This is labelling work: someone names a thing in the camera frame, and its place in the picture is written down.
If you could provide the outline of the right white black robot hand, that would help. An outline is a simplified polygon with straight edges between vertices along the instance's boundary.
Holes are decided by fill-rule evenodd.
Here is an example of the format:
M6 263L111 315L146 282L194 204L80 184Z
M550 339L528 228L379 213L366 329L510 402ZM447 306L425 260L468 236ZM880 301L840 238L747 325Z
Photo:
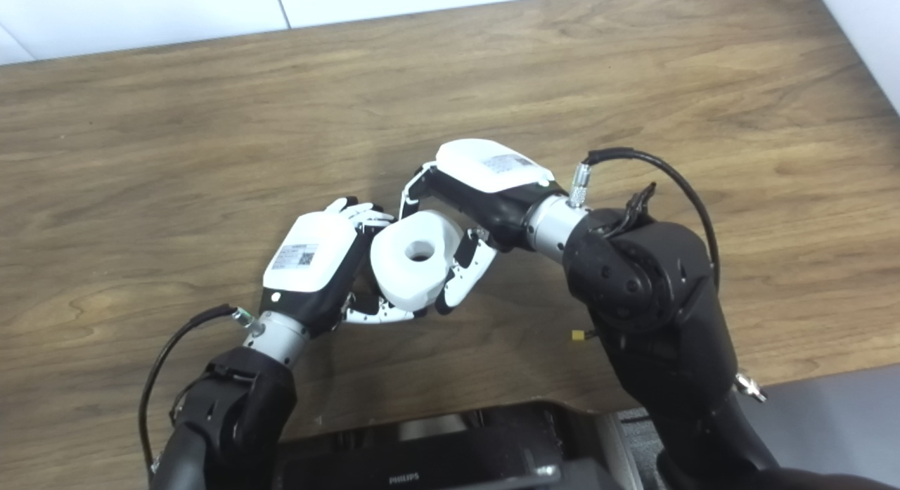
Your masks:
M416 171L401 192L399 218L412 217L436 198L473 222L450 245L450 262L434 308L450 314L485 275L498 253L537 252L560 262L584 212L553 173L499 142L465 138L446 142L436 159Z

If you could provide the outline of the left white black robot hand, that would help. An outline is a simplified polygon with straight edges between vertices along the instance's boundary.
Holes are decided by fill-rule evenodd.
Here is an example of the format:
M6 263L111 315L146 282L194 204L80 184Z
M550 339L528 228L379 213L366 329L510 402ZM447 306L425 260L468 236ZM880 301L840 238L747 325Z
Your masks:
M371 274L374 237L395 217L373 202L338 198L325 209L296 218L264 270L260 313L282 314L310 337L344 323L395 323L424 317L428 308L402 309L379 288L354 292Z

